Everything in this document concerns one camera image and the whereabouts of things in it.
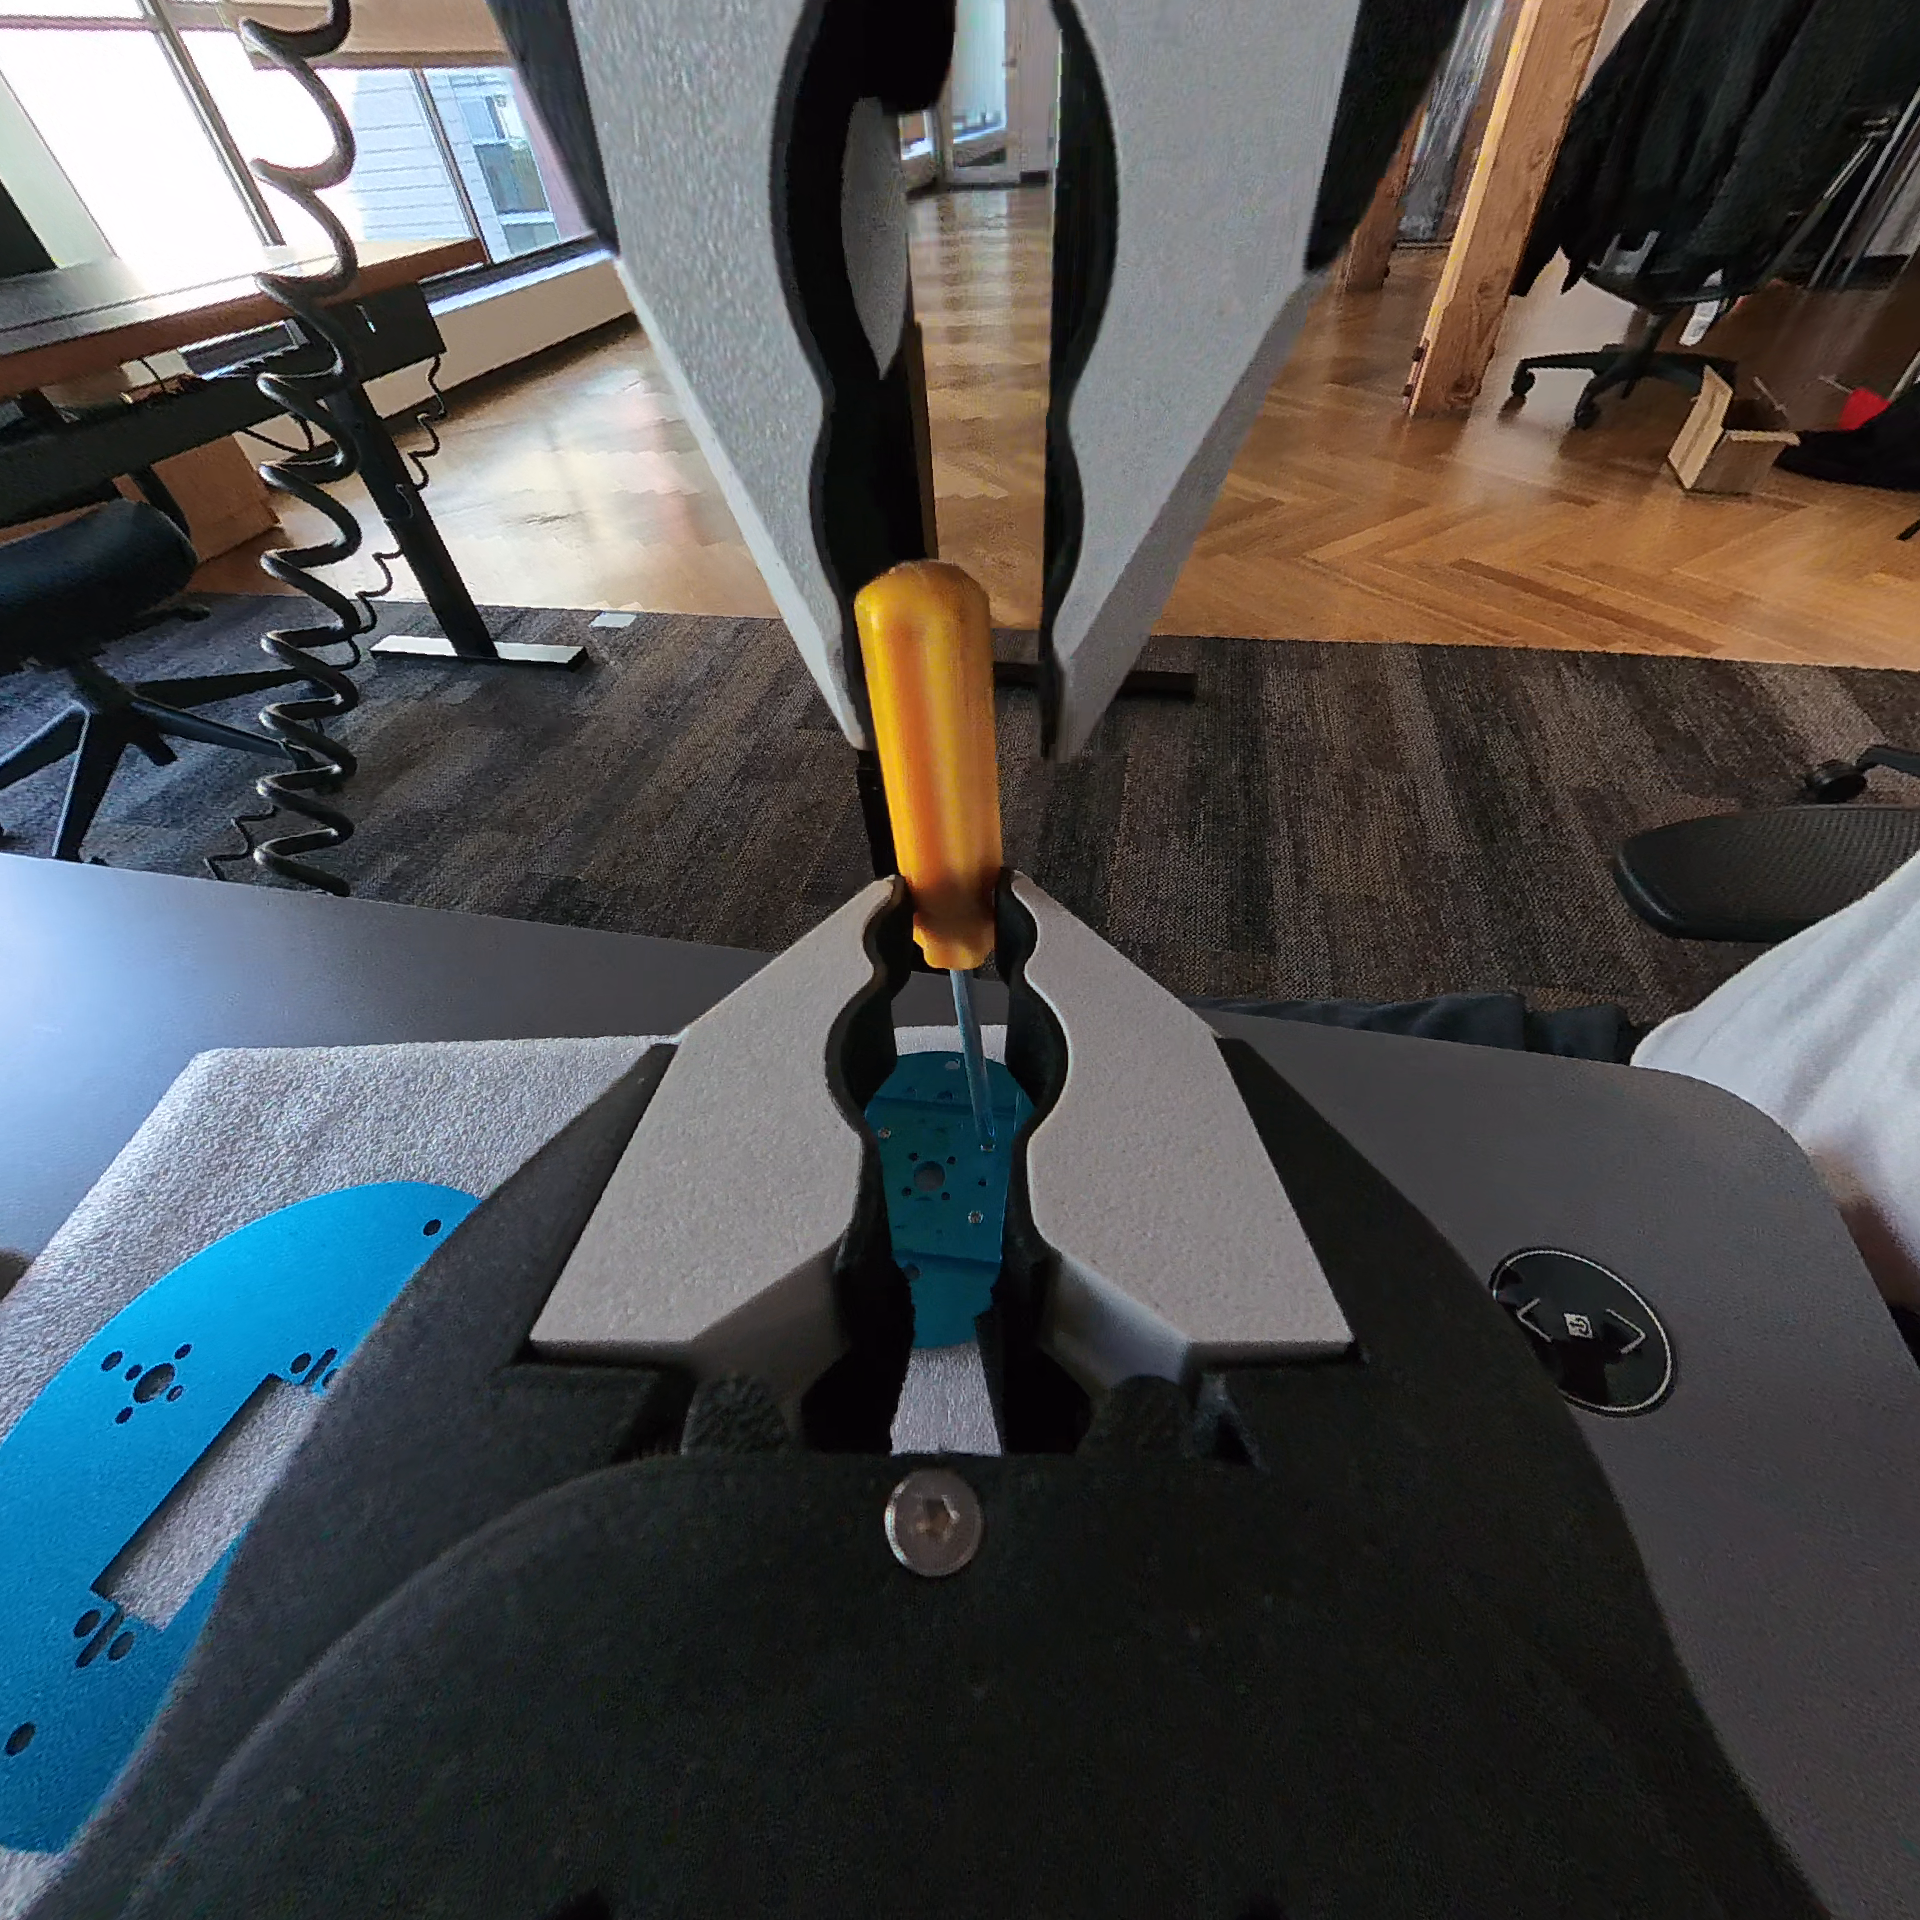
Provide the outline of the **black vertical post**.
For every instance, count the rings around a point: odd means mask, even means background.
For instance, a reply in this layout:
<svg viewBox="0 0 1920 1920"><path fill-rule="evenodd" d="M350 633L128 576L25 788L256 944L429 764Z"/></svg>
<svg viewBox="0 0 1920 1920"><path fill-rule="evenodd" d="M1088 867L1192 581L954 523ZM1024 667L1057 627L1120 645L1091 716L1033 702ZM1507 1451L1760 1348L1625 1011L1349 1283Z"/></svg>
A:
<svg viewBox="0 0 1920 1920"><path fill-rule="evenodd" d="M901 269L901 329L894 364L880 385L886 396L880 433L882 471L886 486L891 488L887 493L887 537L891 541L887 559L891 565L901 559L937 559L943 550L934 486L925 337L913 294L906 209L901 209L897 227L901 231L899 244L894 246ZM897 870L897 841L875 751L863 750L855 753L855 787L863 822L870 835L872 869L875 878L882 878Z"/></svg>

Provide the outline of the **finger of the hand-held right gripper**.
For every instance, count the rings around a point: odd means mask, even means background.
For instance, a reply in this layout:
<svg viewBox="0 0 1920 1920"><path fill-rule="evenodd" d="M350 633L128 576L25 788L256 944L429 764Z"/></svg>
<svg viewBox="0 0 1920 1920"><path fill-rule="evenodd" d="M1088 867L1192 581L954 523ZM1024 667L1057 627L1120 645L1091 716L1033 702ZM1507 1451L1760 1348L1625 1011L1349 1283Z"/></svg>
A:
<svg viewBox="0 0 1920 1920"><path fill-rule="evenodd" d="M807 671L872 742L854 598L930 555L903 111L954 5L591 3L618 260Z"/></svg>
<svg viewBox="0 0 1920 1920"><path fill-rule="evenodd" d="M1042 753L1083 747L1162 615L1325 273L1357 3L1057 5Z"/></svg>

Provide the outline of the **blue disc with rectangular slot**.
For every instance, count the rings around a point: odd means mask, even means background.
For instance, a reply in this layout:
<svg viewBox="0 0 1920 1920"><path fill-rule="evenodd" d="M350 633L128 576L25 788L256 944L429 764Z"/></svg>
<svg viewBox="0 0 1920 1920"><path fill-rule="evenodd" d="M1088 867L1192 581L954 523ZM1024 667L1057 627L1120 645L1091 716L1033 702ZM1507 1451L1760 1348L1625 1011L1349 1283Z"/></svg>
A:
<svg viewBox="0 0 1920 1920"><path fill-rule="evenodd" d="M477 1209L440 1184L283 1206L139 1291L2 1448L2 1840L57 1854L136 1752L281 1462Z"/></svg>

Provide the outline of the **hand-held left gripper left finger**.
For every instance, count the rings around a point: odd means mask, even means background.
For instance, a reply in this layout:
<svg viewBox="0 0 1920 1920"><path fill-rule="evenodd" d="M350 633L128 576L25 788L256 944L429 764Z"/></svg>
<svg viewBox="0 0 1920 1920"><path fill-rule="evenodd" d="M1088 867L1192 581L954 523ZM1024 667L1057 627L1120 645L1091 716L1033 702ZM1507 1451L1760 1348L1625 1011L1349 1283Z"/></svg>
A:
<svg viewBox="0 0 1920 1920"><path fill-rule="evenodd" d="M913 1308L865 1105L913 950L903 881L873 880L682 1033L537 1356L755 1376L814 1447L891 1447Z"/></svg>

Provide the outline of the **grey desk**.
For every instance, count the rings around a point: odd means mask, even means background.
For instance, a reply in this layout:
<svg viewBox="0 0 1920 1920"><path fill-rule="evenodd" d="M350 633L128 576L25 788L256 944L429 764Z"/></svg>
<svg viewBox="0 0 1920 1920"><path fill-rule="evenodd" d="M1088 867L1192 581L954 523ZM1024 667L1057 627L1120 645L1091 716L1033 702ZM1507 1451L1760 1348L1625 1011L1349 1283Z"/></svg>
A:
<svg viewBox="0 0 1920 1920"><path fill-rule="evenodd" d="M670 1035L769 965L6 856L6 1245L37 1253L206 1049ZM1915 1363L1802 1149L1671 1071L1222 1014L1489 1275L1650 1299L1679 1371L1582 1415L1696 1687L1835 1916L1915 1916Z"/></svg>

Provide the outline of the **blue disc with square bracket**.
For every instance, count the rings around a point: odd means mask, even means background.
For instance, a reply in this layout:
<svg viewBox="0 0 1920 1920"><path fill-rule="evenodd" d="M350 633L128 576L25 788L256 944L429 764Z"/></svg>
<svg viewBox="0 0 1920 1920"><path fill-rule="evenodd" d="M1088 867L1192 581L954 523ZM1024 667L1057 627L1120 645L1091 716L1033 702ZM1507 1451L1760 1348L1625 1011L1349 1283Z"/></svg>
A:
<svg viewBox="0 0 1920 1920"><path fill-rule="evenodd" d="M989 1089L992 1149L979 1140L966 1062L952 1046L903 1054L866 1108L919 1350L971 1341L992 1308L1015 1143L1033 1103L1002 1062L989 1062Z"/></svg>

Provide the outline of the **beige roller blind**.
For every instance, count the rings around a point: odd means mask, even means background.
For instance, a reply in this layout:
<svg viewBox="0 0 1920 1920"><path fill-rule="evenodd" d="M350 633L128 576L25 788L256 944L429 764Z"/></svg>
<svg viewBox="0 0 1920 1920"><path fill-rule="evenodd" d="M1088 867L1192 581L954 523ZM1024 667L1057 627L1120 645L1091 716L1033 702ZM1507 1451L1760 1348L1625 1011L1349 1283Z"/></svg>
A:
<svg viewBox="0 0 1920 1920"><path fill-rule="evenodd" d="M350 33L317 67L510 67L512 49L485 3L350 3Z"/></svg>

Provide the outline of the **open cardboard box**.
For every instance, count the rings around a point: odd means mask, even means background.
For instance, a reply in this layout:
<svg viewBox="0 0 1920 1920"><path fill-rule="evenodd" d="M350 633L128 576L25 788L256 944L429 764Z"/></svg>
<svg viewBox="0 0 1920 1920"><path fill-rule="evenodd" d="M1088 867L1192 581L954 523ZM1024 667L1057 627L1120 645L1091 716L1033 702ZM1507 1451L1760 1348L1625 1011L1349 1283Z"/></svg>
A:
<svg viewBox="0 0 1920 1920"><path fill-rule="evenodd" d="M1797 431L1762 379L1737 385L1728 374L1703 368L1698 393L1667 453L1667 464L1688 491L1749 495L1792 446L1797 446Z"/></svg>

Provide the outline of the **black office stool chair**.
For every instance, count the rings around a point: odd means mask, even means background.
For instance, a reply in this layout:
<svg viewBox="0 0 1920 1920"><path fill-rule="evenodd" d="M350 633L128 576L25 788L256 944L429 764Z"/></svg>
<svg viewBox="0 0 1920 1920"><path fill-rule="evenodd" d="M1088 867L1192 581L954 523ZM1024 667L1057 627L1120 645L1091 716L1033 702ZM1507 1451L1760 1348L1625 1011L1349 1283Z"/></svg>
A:
<svg viewBox="0 0 1920 1920"><path fill-rule="evenodd" d="M353 835L353 822L326 801L326 792L353 773L353 756L312 728L304 709L281 709L270 734L216 721L202 713L206 704L302 681L326 692L320 713L347 711L358 691L344 667L306 652L297 639L265 639L280 660L273 671L130 685L96 664L107 641L171 612L198 565L200 553L175 518L123 495L6 544L6 671L62 671L77 699L6 756L2 787L34 777L57 761L74 761L54 856L81 862L87 832L128 751L167 765L176 761L178 741L198 741L274 758L280 771L258 783L261 795L270 809L304 816L313 830L258 843L253 836L256 819L246 819L243 854L290 881L347 896L347 880L312 867L304 854L336 848Z"/></svg>

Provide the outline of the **black mesh office chair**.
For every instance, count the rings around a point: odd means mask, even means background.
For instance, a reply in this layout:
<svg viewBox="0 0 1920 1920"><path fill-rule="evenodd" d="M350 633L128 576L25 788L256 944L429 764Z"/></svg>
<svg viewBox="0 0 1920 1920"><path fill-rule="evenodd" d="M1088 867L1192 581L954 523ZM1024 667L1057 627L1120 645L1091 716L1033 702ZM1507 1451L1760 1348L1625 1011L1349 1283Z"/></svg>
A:
<svg viewBox="0 0 1920 1920"><path fill-rule="evenodd" d="M1762 806L1639 832L1614 872L1627 905L1674 939L1779 944L1915 849L1915 806Z"/></svg>

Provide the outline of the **black jackets on rack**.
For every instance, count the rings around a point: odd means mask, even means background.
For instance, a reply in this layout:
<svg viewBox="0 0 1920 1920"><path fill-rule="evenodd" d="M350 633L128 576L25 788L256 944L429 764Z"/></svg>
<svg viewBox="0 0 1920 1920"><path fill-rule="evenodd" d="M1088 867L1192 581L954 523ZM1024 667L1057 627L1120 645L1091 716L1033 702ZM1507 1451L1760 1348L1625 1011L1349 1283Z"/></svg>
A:
<svg viewBox="0 0 1920 1920"><path fill-rule="evenodd" d="M1555 255L1575 283L1649 236L1659 287L1762 283L1861 124L1915 78L1915 3L1649 3L1573 110L1514 294Z"/></svg>

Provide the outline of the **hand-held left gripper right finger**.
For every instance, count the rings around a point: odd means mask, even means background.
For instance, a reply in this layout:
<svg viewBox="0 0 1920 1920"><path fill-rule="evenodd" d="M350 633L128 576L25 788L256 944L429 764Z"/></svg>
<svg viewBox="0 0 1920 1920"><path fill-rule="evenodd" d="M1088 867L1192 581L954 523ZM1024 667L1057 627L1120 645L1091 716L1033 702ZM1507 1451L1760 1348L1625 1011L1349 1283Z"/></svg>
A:
<svg viewBox="0 0 1920 1920"><path fill-rule="evenodd" d="M1007 870L998 965L1015 1133L982 1324L1000 1438L1072 1451L1088 1408L1157 1376L1344 1359L1349 1319L1215 1028Z"/></svg>

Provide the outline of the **yellow handled screwdriver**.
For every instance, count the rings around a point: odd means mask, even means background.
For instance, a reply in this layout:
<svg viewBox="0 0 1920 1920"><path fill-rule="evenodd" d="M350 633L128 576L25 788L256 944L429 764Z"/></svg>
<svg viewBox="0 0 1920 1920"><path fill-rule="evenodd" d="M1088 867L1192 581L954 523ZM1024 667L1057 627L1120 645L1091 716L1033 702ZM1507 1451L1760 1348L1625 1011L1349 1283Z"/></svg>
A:
<svg viewBox="0 0 1920 1920"><path fill-rule="evenodd" d="M983 1149L998 1143L971 968L995 950L1002 801L989 595L941 559L897 565L855 597L873 741L926 959L952 975Z"/></svg>

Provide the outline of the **wooden support post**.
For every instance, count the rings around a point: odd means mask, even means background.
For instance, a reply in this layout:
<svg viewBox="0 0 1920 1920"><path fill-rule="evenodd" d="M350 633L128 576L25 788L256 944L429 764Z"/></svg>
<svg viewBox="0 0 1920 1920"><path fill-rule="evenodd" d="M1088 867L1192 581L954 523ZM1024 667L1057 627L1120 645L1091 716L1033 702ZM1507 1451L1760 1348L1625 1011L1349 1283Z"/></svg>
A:
<svg viewBox="0 0 1920 1920"><path fill-rule="evenodd" d="M1419 349L1409 414L1466 414L1495 356L1507 299L1593 60L1608 3L1526 3Z"/></svg>
<svg viewBox="0 0 1920 1920"><path fill-rule="evenodd" d="M1391 257L1402 236L1402 201L1414 156L1425 129L1426 108L1417 108L1386 164L1381 184L1360 216L1341 260L1337 286L1344 297L1373 294L1386 286Z"/></svg>

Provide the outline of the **large window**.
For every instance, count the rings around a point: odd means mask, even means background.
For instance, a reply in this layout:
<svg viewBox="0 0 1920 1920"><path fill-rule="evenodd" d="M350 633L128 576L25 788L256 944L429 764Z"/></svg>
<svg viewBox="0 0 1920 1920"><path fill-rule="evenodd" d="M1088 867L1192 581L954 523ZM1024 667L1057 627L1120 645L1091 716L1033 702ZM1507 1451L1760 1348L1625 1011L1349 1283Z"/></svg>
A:
<svg viewBox="0 0 1920 1920"><path fill-rule="evenodd" d="M326 5L6 3L8 187L62 260L241 265L255 248L467 240L490 272L587 220L512 67L317 67L243 44Z"/></svg>

